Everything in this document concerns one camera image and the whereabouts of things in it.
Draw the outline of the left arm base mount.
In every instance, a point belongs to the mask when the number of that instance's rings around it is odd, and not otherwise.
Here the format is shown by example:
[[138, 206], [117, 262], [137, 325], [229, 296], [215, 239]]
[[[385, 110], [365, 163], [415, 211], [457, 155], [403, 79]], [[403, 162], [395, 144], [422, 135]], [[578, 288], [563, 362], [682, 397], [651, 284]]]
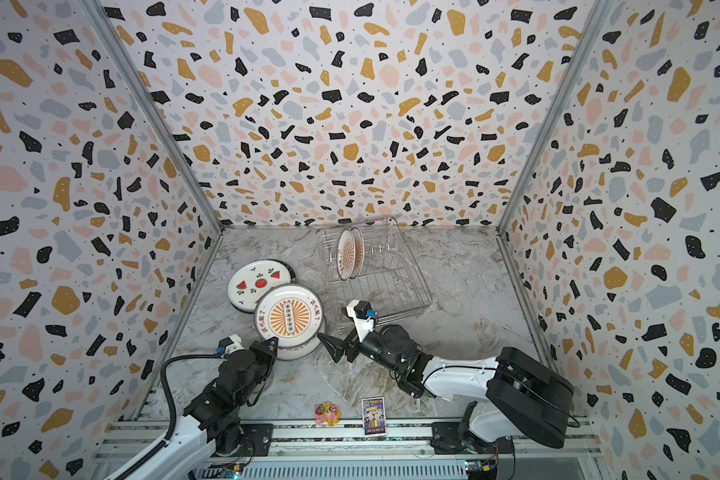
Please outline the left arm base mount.
[[266, 457], [273, 432], [273, 423], [234, 424], [216, 437], [215, 454], [230, 459]]

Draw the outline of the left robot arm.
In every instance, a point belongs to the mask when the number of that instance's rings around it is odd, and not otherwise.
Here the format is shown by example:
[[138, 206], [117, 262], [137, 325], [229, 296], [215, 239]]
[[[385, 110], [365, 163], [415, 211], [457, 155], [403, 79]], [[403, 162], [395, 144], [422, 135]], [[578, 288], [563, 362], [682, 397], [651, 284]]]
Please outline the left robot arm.
[[[212, 353], [179, 355], [160, 368], [160, 383], [169, 409], [165, 433], [114, 473], [111, 479], [187, 479], [213, 455], [244, 451], [246, 441], [240, 409], [251, 406], [253, 392], [264, 385], [278, 355], [279, 339], [239, 345], [235, 336]], [[218, 360], [217, 376], [193, 400], [178, 410], [168, 381], [168, 367], [186, 360]]]

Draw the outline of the orange pattern white plate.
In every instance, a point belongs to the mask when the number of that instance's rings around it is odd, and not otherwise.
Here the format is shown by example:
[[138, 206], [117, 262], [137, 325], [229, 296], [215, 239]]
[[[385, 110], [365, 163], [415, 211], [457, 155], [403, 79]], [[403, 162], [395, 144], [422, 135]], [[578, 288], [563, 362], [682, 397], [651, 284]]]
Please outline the orange pattern white plate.
[[295, 349], [324, 330], [324, 308], [308, 287], [290, 283], [267, 292], [254, 312], [254, 326], [263, 340], [278, 339], [279, 348]]

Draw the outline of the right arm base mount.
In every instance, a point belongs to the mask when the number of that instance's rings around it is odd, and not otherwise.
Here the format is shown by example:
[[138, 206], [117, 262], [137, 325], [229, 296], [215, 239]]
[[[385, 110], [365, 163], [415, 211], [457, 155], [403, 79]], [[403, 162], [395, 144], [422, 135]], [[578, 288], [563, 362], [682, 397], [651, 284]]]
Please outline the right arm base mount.
[[459, 422], [434, 422], [431, 424], [431, 433], [429, 444], [438, 455], [496, 455], [514, 451], [514, 444], [510, 439], [500, 438], [487, 442], [479, 439]]

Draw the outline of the red pattern white plate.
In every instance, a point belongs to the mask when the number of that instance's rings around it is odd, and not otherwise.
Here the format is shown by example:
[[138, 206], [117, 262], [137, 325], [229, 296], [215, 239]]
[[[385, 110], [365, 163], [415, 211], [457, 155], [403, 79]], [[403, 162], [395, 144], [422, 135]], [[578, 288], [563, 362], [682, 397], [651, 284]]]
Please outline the red pattern white plate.
[[277, 359], [279, 361], [294, 361], [304, 358], [321, 347], [320, 339], [315, 336], [308, 342], [297, 347], [278, 347]]

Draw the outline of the fruit pattern blue-rim plate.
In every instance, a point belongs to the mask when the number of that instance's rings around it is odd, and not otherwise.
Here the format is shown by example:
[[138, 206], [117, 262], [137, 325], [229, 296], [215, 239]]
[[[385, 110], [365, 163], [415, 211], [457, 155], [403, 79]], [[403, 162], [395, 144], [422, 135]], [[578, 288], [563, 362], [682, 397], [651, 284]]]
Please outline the fruit pattern blue-rim plate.
[[263, 259], [248, 263], [238, 269], [227, 286], [231, 305], [243, 312], [253, 313], [259, 300], [280, 285], [293, 283], [295, 271], [286, 263]]

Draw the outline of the orange sunburst plate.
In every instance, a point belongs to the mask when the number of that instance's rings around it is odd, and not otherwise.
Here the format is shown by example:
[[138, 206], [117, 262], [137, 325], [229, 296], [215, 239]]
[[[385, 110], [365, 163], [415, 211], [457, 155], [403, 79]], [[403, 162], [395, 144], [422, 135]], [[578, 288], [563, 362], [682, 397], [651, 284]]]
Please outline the orange sunburst plate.
[[354, 235], [350, 229], [344, 229], [339, 235], [336, 252], [337, 271], [342, 281], [346, 281], [352, 276], [355, 254]]

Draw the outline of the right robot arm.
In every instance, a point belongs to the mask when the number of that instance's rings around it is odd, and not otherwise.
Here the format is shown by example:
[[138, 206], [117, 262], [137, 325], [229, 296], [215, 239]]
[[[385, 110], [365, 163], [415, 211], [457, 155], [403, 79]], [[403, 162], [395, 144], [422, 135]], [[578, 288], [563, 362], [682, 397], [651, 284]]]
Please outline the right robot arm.
[[564, 446], [574, 388], [517, 348], [504, 347], [486, 359], [444, 359], [425, 353], [400, 325], [365, 337], [353, 331], [343, 339], [324, 333], [317, 338], [335, 362], [362, 355], [386, 368], [413, 398], [469, 398], [459, 428], [474, 445], [522, 435], [545, 447]]

